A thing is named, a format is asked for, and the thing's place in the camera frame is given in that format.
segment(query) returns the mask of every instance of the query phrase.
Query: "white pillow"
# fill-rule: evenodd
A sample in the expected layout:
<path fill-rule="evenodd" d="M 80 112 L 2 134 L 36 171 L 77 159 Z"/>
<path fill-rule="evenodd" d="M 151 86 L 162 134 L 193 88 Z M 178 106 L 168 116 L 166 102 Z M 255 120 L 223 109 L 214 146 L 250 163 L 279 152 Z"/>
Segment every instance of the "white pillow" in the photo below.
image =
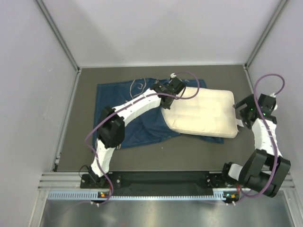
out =
<path fill-rule="evenodd" d="M 192 96 L 196 87 L 187 87 L 183 97 Z M 196 97 L 174 100 L 170 110 L 162 109 L 164 120 L 173 131 L 234 138 L 238 133 L 234 98 L 231 91 L 200 88 Z"/>

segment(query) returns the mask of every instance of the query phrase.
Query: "purple cable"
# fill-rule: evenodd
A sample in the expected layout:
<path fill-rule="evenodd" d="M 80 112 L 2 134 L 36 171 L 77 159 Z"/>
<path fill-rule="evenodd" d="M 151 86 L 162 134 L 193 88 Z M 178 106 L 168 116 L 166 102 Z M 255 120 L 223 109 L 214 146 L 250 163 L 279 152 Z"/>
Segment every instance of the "purple cable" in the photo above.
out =
<path fill-rule="evenodd" d="M 275 140 L 274 140 L 274 138 L 273 138 L 273 135 L 272 135 L 272 133 L 271 133 L 271 131 L 270 131 L 270 128 L 269 128 L 269 126 L 268 126 L 268 124 L 267 124 L 267 122 L 266 122 L 266 120 L 265 120 L 265 118 L 264 118 L 264 116 L 263 116 L 263 114 L 262 114 L 262 111 L 261 111 L 260 106 L 259 106 L 259 104 L 258 104 L 258 98 L 257 98 L 257 86 L 258 86 L 259 82 L 260 82 L 262 79 L 264 79 L 265 77 L 270 77 L 270 76 L 276 76 L 276 77 L 281 78 L 282 83 L 283 83 L 283 84 L 282 84 L 282 87 L 280 88 L 280 90 L 278 90 L 278 91 L 275 93 L 275 95 L 279 94 L 279 93 L 283 90 L 283 88 L 284 88 L 284 86 L 285 86 L 285 79 L 284 79 L 281 75 L 275 74 L 275 73 L 266 74 L 266 75 L 260 77 L 260 78 L 257 80 L 257 82 L 256 82 L 256 84 L 255 84 L 255 86 L 254 86 L 254 100 L 255 100 L 255 104 L 256 104 L 256 107 L 257 107 L 257 111 L 258 111 L 258 113 L 259 113 L 259 116 L 260 116 L 260 118 L 263 120 L 263 123 L 264 123 L 264 125 L 265 125 L 265 127 L 266 127 L 266 129 L 267 129 L 267 131 L 268 131 L 268 135 L 269 135 L 269 137 L 270 137 L 271 143 L 272 143 L 273 148 L 274 148 L 274 155 L 275 155 L 275 157 L 274 157 L 274 164 L 273 164 L 273 168 L 272 168 L 271 174 L 270 174 L 270 176 L 269 176 L 269 179 L 268 179 L 266 185 L 264 186 L 264 188 L 263 188 L 261 191 L 259 191 L 259 192 L 258 192 L 257 194 L 255 194 L 255 195 L 249 195 L 249 193 L 251 192 L 251 190 L 250 190 L 248 193 L 245 193 L 245 192 L 241 189 L 242 194 L 243 194 L 244 196 L 250 197 L 250 198 L 256 198 L 256 197 L 262 195 L 262 194 L 267 190 L 267 188 L 270 186 L 270 184 L 271 184 L 271 182 L 272 182 L 272 180 L 273 180 L 273 178 L 274 178 L 274 176 L 275 176 L 276 167 L 277 167 L 277 162 L 278 162 L 278 149 L 277 149 Z"/>

